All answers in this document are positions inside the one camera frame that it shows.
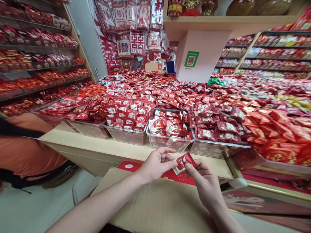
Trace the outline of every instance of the orange shirt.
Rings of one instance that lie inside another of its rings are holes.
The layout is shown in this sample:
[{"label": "orange shirt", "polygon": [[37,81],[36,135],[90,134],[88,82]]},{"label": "orange shirt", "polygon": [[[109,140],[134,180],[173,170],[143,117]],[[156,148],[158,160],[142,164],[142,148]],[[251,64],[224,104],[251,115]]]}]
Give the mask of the orange shirt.
[{"label": "orange shirt", "polygon": [[[25,113],[8,119],[14,125],[47,133],[53,129],[39,117]],[[43,143],[23,137],[0,137],[0,168],[13,171],[21,178],[50,172],[68,159]],[[28,178],[36,180],[42,177]]]}]

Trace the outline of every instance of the person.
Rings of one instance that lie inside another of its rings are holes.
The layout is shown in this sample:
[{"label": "person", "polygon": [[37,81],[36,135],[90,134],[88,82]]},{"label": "person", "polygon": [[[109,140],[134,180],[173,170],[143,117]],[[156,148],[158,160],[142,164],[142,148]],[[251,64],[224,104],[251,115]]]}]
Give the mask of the person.
[{"label": "person", "polygon": [[[175,150],[160,147],[151,152],[139,170],[79,203],[46,233],[98,233],[140,187],[177,167],[175,158],[169,152],[175,153]],[[245,232],[226,206],[217,175],[201,159],[195,162],[197,169],[190,163],[185,164],[186,176],[195,179],[200,200],[214,219],[219,232]]]},{"label": "person", "polygon": [[65,175],[64,170],[75,165],[37,140],[52,129],[30,113],[7,120],[0,118],[0,181],[21,189],[42,183],[45,188],[54,187],[60,176],[62,182],[68,180],[71,176],[68,172]]}]

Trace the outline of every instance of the pink pillar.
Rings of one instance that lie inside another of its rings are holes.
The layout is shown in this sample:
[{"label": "pink pillar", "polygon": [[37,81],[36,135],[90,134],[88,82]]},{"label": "pink pillar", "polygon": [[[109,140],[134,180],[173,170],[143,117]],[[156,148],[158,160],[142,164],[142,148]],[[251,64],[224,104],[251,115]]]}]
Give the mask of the pink pillar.
[{"label": "pink pillar", "polygon": [[176,78],[208,82],[230,34],[231,31],[188,31],[178,44]]}]

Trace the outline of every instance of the floor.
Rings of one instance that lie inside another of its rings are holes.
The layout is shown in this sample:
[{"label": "floor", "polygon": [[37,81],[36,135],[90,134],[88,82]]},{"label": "floor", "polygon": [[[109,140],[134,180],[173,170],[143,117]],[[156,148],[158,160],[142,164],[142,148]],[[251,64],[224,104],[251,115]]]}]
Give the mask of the floor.
[{"label": "floor", "polygon": [[[65,184],[49,190],[41,187],[29,187],[26,192],[16,189],[5,189],[0,196],[0,229],[6,233],[44,233],[68,210],[74,207],[74,197],[80,202],[101,181],[86,171],[78,171]],[[263,220],[232,213],[246,232],[261,233],[297,233],[297,231],[272,224]]]}]

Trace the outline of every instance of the hand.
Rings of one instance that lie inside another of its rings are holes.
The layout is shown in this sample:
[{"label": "hand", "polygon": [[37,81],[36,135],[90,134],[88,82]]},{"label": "hand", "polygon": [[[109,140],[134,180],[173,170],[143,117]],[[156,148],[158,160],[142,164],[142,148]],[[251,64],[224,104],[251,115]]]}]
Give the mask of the hand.
[{"label": "hand", "polygon": [[137,173],[141,175],[146,183],[159,179],[164,172],[177,167],[177,162],[172,161],[175,158],[168,154],[175,152],[175,150],[168,147],[160,147],[154,150],[140,169],[137,170]]},{"label": "hand", "polygon": [[201,159],[194,160],[197,169],[192,164],[186,163],[186,177],[192,176],[196,182],[198,193],[202,204],[209,210],[225,203],[220,190],[218,177],[208,165]]}]

